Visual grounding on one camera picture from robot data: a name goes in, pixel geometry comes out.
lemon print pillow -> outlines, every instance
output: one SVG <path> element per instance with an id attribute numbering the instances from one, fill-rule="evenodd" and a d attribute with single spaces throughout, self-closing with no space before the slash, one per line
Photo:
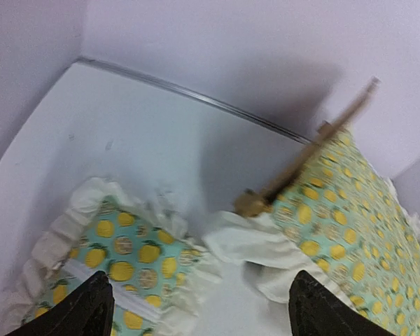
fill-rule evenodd
<path id="1" fill-rule="evenodd" d="M 215 261 L 205 248 L 174 238 L 137 213 L 121 209 L 113 197 L 106 197 L 62 269 L 49 280 L 22 322 L 46 313 L 91 274 L 102 270 L 108 274 L 115 298 L 111 336 L 151 336 L 158 326 L 165 327 L 162 320 L 174 321 L 176 312 L 178 319 L 183 318 L 182 309 L 196 315 L 196 307 L 186 304 L 176 311 L 173 297 L 176 301 L 201 300 L 201 294 L 193 291 L 206 286 L 206 279 L 199 277 L 212 274 L 200 269 L 200 263 L 206 268 Z M 177 325 L 178 330 L 166 327 L 168 335 L 182 335 L 184 327 Z"/>
<path id="2" fill-rule="evenodd" d="M 349 132 L 308 160 L 269 210 L 359 314 L 396 335 L 420 335 L 420 245 Z"/>

metal edge trim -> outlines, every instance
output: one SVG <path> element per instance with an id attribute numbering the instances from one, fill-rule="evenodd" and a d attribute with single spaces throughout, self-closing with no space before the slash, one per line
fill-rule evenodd
<path id="1" fill-rule="evenodd" d="M 293 132 L 289 129 L 286 129 L 282 126 L 278 126 L 277 124 L 270 122 L 264 118 L 261 118 L 259 116 L 253 115 L 252 113 L 249 113 L 247 111 L 241 110 L 240 108 L 237 108 L 233 105 L 226 104 L 222 101 L 219 101 L 214 98 L 210 98 L 206 96 L 205 94 L 200 94 L 196 91 L 189 90 L 185 87 L 182 87 L 180 85 L 168 82 L 167 80 L 162 80 L 157 77 L 147 75 L 145 73 L 141 73 L 139 71 L 130 70 L 123 68 L 121 66 L 118 66 L 116 64 L 108 63 L 108 62 L 102 62 L 95 59 L 87 58 L 87 57 L 79 57 L 76 62 L 88 64 L 90 66 L 96 67 L 98 69 L 103 69 L 106 71 L 110 71 L 112 73 L 128 77 L 131 79 L 135 79 L 137 81 L 144 82 L 146 84 L 152 85 L 157 88 L 161 88 L 163 90 L 168 90 L 170 92 L 177 93 L 179 95 L 182 95 L 187 98 L 191 98 L 194 100 L 197 100 L 199 102 L 202 102 L 204 104 L 210 105 L 212 107 L 215 107 L 217 109 L 220 109 L 224 112 L 230 113 L 233 116 L 237 116 L 240 118 L 243 118 L 245 120 L 248 120 L 252 123 L 255 123 L 259 126 L 262 126 L 264 128 L 267 128 L 268 130 L 271 130 L 273 132 L 276 132 L 280 135 L 283 135 L 285 137 L 288 137 L 289 139 L 292 139 L 296 142 L 299 142 L 301 144 L 308 144 L 311 141 L 305 137 L 302 136 L 296 132 Z"/>

white table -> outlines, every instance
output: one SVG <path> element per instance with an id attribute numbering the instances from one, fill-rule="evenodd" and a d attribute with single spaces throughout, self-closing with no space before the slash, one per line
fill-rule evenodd
<path id="1" fill-rule="evenodd" d="M 243 189 L 260 188 L 302 145 L 215 106 L 86 64 L 49 91 L 0 161 L 0 291 L 34 242 L 90 176 L 112 176 L 152 199 L 175 192 L 192 234 L 231 209 Z M 269 303 L 224 266 L 224 281 L 195 335 L 287 335 L 285 307 Z"/>

lemon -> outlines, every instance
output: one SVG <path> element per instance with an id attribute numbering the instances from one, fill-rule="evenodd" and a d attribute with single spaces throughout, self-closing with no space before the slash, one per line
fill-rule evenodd
<path id="1" fill-rule="evenodd" d="M 306 204 L 301 204 L 297 210 L 297 217 L 300 224 L 308 224 L 311 220 L 311 208 Z"/>
<path id="2" fill-rule="evenodd" d="M 109 278 L 114 281 L 127 281 L 132 278 L 134 273 L 134 266 L 129 264 L 127 261 L 111 260 L 107 265 L 107 272 Z"/>
<path id="3" fill-rule="evenodd" d="M 139 262 L 145 264 L 154 263 L 162 253 L 162 249 L 155 241 L 146 240 L 144 243 L 145 245 L 139 249 Z"/>
<path id="4" fill-rule="evenodd" d="M 302 252 L 311 257 L 314 257 L 319 252 L 319 248 L 319 244 L 312 240 L 304 241 L 300 245 Z"/>
<path id="5" fill-rule="evenodd" d="M 110 238 L 113 236 L 113 223 L 110 220 L 101 220 L 95 231 L 99 237 Z"/>
<path id="6" fill-rule="evenodd" d="M 333 219 L 337 221 L 340 225 L 347 224 L 347 217 L 339 209 L 335 209 L 332 212 L 332 216 L 333 216 Z"/>
<path id="7" fill-rule="evenodd" d="M 323 181 L 319 178 L 311 177 L 309 182 L 317 188 L 322 188 L 323 187 Z"/>
<path id="8" fill-rule="evenodd" d="M 374 257 L 376 257 L 376 258 L 378 258 L 378 257 L 379 257 L 379 251 L 378 251 L 378 248 L 376 248 L 376 247 L 372 247 L 372 255 L 373 255 Z"/>
<path id="9" fill-rule="evenodd" d="M 400 336 L 407 336 L 408 327 L 405 325 L 403 328 L 401 328 Z"/>
<path id="10" fill-rule="evenodd" d="M 85 255 L 85 264 L 90 268 L 95 268 L 107 258 L 109 252 L 104 245 L 99 243 L 94 243 L 90 247 L 92 249 Z"/>
<path id="11" fill-rule="evenodd" d="M 325 259 L 319 259 L 316 261 L 316 264 L 324 271 L 327 272 L 330 270 L 330 264 Z"/>
<path id="12" fill-rule="evenodd" d="M 43 301 L 39 304 L 38 309 L 36 310 L 34 315 L 36 318 L 38 318 L 39 316 L 44 315 L 50 309 L 51 309 L 51 306 L 48 304 L 48 302 Z"/>
<path id="13" fill-rule="evenodd" d="M 337 190 L 337 193 L 339 194 L 339 196 L 341 197 L 341 198 L 343 198 L 344 200 L 346 200 L 347 199 L 347 194 L 345 193 L 345 191 L 343 191 L 343 189 L 338 189 Z"/>
<path id="14" fill-rule="evenodd" d="M 123 288 L 126 291 L 131 292 L 131 293 L 137 293 L 138 292 L 137 287 L 134 286 L 134 285 L 124 285 Z"/>
<path id="15" fill-rule="evenodd" d="M 372 313 L 379 314 L 383 311 L 383 304 L 380 301 L 376 301 L 372 306 Z"/>
<path id="16" fill-rule="evenodd" d="M 162 261 L 162 274 L 163 277 L 166 279 L 170 279 L 173 277 L 177 268 L 177 262 L 174 257 L 165 258 Z"/>
<path id="17" fill-rule="evenodd" d="M 363 250 L 364 250 L 365 256 L 370 259 L 372 255 L 370 254 L 369 249 L 367 248 L 366 245 L 363 246 Z"/>
<path id="18" fill-rule="evenodd" d="M 120 226 L 131 226 L 134 224 L 134 217 L 130 213 L 121 212 L 117 216 L 117 221 Z"/>
<path id="19" fill-rule="evenodd" d="M 335 260 L 342 259 L 345 256 L 345 248 L 343 245 L 334 245 L 330 247 L 331 258 Z"/>
<path id="20" fill-rule="evenodd" d="M 363 279 L 364 277 L 364 271 L 365 271 L 365 266 L 362 262 L 358 263 L 354 268 L 353 268 L 353 274 L 352 274 L 352 279 L 356 282 L 359 282 L 360 280 Z"/>
<path id="21" fill-rule="evenodd" d="M 173 244 L 174 243 L 174 237 L 171 236 L 168 232 L 166 232 L 165 230 L 159 229 L 159 228 L 155 228 L 154 231 L 158 231 L 157 237 L 159 238 L 159 240 L 162 243 L 165 244 Z"/>
<path id="22" fill-rule="evenodd" d="M 398 313 L 396 322 L 401 326 L 405 322 L 405 315 L 403 313 Z"/>
<path id="23" fill-rule="evenodd" d="M 176 285 L 182 286 L 185 283 L 186 274 L 185 273 L 178 273 L 176 274 Z"/>
<path id="24" fill-rule="evenodd" d="M 333 172 L 327 168 L 323 168 L 322 172 L 328 177 L 333 177 Z"/>
<path id="25" fill-rule="evenodd" d="M 130 311 L 125 311 L 123 313 L 123 321 L 125 322 L 125 325 L 129 329 L 141 329 L 141 326 L 143 325 L 143 319 Z"/>
<path id="26" fill-rule="evenodd" d="M 356 232 L 353 229 L 347 229 L 344 231 L 344 240 L 349 243 L 352 244 L 356 241 Z"/>
<path id="27" fill-rule="evenodd" d="M 312 200 L 317 200 L 319 198 L 319 194 L 314 189 L 305 187 L 303 189 L 303 195 L 305 195 L 308 198 L 311 198 Z"/>
<path id="28" fill-rule="evenodd" d="M 403 304 L 403 295 L 401 294 L 397 294 L 397 296 L 395 297 L 395 306 L 396 307 L 401 307 L 401 305 Z"/>
<path id="29" fill-rule="evenodd" d="M 352 177 L 353 176 L 353 174 L 351 173 L 350 169 L 348 169 L 348 168 L 344 169 L 344 174 L 347 177 Z"/>
<path id="30" fill-rule="evenodd" d="M 145 297 L 145 300 L 147 303 L 157 308 L 162 304 L 162 299 L 160 299 L 160 296 L 158 295 L 148 295 Z"/>
<path id="31" fill-rule="evenodd" d="M 350 297 L 350 301 L 353 302 L 353 304 L 355 305 L 355 307 L 364 305 L 364 299 L 361 296 L 352 295 Z"/>
<path id="32" fill-rule="evenodd" d="M 362 317 L 365 317 L 365 318 L 367 318 L 367 317 L 368 317 L 367 312 L 366 312 L 365 310 L 360 310 L 360 311 L 358 311 L 358 313 L 359 313 Z"/>
<path id="33" fill-rule="evenodd" d="M 53 289 L 53 303 L 57 305 L 59 302 L 63 301 L 67 296 L 67 285 L 69 283 L 66 279 L 60 279 L 52 287 Z"/>
<path id="34" fill-rule="evenodd" d="M 111 336 L 118 336 L 118 333 L 121 331 L 120 326 L 114 321 L 112 322 Z"/>
<path id="35" fill-rule="evenodd" d="M 323 193 L 323 196 L 327 199 L 327 200 L 329 200 L 330 202 L 336 202 L 336 198 L 337 198 L 337 196 L 336 196 L 336 194 L 333 192 L 333 191 L 331 191 L 331 190 L 325 190 L 325 192 Z"/>
<path id="36" fill-rule="evenodd" d="M 75 259 L 75 258 L 77 258 L 77 257 L 78 257 L 78 255 L 79 255 L 79 248 L 78 248 L 78 247 L 73 247 L 73 248 L 70 250 L 70 253 L 69 253 L 69 258 L 70 258 L 70 259 Z"/>
<path id="37" fill-rule="evenodd" d="M 420 300 L 417 297 L 414 300 L 414 308 L 420 310 Z"/>
<path id="38" fill-rule="evenodd" d="M 381 260 L 381 266 L 386 270 L 386 271 L 389 271 L 390 269 L 391 269 L 391 266 L 389 265 L 389 263 L 388 262 L 386 262 L 385 261 L 385 259 L 382 259 Z"/>
<path id="39" fill-rule="evenodd" d="M 148 329 L 143 330 L 143 334 L 141 334 L 141 336 L 153 336 L 153 329 L 148 328 Z"/>
<path id="40" fill-rule="evenodd" d="M 392 291 L 396 293 L 398 291 L 398 286 L 400 285 L 400 282 L 397 278 L 393 278 L 392 280 Z"/>

pillow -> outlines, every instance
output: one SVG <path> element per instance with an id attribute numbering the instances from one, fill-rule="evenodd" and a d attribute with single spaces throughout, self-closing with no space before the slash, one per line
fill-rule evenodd
<path id="1" fill-rule="evenodd" d="M 8 327 L 19 315 L 26 323 L 44 314 L 103 270 L 115 299 L 112 336 L 189 333 L 205 292 L 220 277 L 215 258 L 185 233 L 174 212 L 154 211 L 116 183 L 89 180 L 36 244 L 32 256 L 45 266 L 35 270 L 46 273 L 44 286 L 31 296 L 33 304 L 8 308 Z M 47 260 L 53 250 L 59 253 Z M 22 283 L 37 275 L 24 272 Z"/>
<path id="2" fill-rule="evenodd" d="M 206 241 L 226 260 L 267 266 L 256 285 L 272 300 L 286 302 L 293 277 L 307 270 L 388 331 L 420 332 L 420 245 L 350 133 L 338 133 L 310 158 L 267 211 L 248 220 L 219 216 L 221 229 Z M 247 232 L 260 252 L 245 258 L 244 238 L 242 246 L 225 242 Z M 221 245 L 224 234 L 230 237 Z"/>

